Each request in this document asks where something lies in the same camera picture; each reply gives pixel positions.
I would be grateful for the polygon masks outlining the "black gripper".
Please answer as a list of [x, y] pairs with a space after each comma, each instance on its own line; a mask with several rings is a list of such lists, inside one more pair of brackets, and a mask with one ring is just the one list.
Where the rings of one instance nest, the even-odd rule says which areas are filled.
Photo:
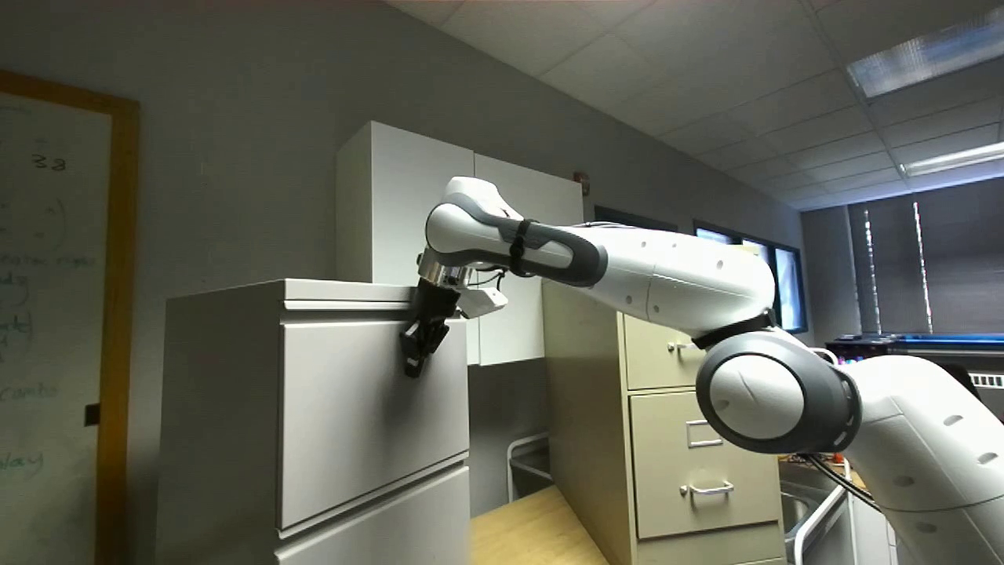
[[454, 287], [434, 285], [426, 279], [417, 282], [413, 293], [415, 319], [399, 333], [404, 373], [409, 378], [420, 378], [424, 361], [437, 351], [448, 335], [447, 319], [455, 314], [460, 297], [461, 293]]

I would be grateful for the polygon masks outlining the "grey file cabinet drawer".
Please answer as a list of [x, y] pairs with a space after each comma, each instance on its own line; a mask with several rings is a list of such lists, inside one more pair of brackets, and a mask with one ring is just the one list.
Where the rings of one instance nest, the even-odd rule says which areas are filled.
[[282, 324], [280, 529], [467, 453], [466, 329], [459, 319], [447, 326], [422, 374], [409, 377], [397, 319]]
[[448, 469], [279, 549], [276, 565], [470, 565], [469, 468]]

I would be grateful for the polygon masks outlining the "white tall cabinet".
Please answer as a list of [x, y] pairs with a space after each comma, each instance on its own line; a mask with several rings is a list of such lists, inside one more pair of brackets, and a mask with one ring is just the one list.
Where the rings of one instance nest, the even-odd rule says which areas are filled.
[[[336, 278], [415, 285], [424, 222], [455, 176], [495, 184], [506, 203], [535, 221], [571, 225], [584, 220], [578, 183], [367, 122], [336, 154]], [[540, 279], [506, 276], [501, 290], [508, 301], [501, 311], [466, 324], [471, 365], [544, 355]]]

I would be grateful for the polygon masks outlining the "beige file cabinet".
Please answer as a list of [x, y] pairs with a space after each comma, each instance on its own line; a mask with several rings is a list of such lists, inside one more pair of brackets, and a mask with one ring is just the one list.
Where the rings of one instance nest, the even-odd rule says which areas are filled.
[[610, 565], [786, 565], [777, 522], [642, 539], [637, 532], [623, 315], [579, 290], [543, 283], [543, 333], [555, 485]]

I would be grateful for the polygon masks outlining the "grey file cabinet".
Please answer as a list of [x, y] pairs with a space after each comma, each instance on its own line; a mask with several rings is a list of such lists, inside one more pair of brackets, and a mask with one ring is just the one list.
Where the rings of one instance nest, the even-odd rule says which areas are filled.
[[275, 553], [457, 466], [280, 529], [281, 326], [409, 318], [412, 290], [280, 279], [166, 303], [155, 565], [276, 565]]

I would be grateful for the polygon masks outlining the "small beige cabinet drawer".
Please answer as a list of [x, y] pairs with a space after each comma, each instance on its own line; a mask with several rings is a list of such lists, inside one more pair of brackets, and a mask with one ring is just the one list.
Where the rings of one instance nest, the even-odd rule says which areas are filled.
[[625, 383], [631, 391], [689, 387], [695, 383], [705, 351], [667, 353], [668, 342], [692, 342], [678, 330], [623, 315]]

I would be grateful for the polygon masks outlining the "large beige cabinet drawer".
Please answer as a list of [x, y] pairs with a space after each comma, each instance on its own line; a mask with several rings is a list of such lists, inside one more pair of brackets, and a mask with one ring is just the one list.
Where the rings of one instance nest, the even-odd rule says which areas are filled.
[[[700, 413], [693, 391], [632, 395], [631, 452], [637, 532], [642, 539], [777, 522], [775, 457], [723, 439]], [[681, 497], [681, 485], [720, 486], [729, 496]]]

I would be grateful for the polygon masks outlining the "wooden table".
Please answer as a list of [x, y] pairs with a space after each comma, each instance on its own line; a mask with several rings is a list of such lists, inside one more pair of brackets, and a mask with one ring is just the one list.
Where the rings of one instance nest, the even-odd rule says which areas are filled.
[[609, 565], [556, 486], [471, 522], [471, 565]]

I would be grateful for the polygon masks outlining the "grey window blinds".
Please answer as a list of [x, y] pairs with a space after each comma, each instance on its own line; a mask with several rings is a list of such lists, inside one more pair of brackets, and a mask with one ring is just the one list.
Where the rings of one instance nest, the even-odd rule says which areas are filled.
[[1004, 177], [849, 207], [865, 333], [1004, 335]]

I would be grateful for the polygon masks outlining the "ceiling light panel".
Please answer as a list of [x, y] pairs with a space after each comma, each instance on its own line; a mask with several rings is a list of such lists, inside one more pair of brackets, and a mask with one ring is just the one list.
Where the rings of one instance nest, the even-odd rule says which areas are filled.
[[907, 177], [918, 177], [1000, 160], [1004, 160], [1004, 140], [900, 164], [899, 169]]
[[1004, 5], [846, 65], [867, 99], [1004, 57]]

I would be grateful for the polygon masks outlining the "white metal frame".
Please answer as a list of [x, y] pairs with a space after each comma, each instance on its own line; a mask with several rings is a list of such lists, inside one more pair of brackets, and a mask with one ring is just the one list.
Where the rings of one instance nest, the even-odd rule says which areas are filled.
[[555, 483], [550, 471], [550, 436], [547, 432], [513, 440], [506, 451], [507, 501], [530, 496]]

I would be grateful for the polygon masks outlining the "whiteboard with wooden frame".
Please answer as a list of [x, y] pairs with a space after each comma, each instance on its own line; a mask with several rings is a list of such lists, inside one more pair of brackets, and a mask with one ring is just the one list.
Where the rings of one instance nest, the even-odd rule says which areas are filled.
[[126, 565], [140, 106], [0, 69], [0, 565]]

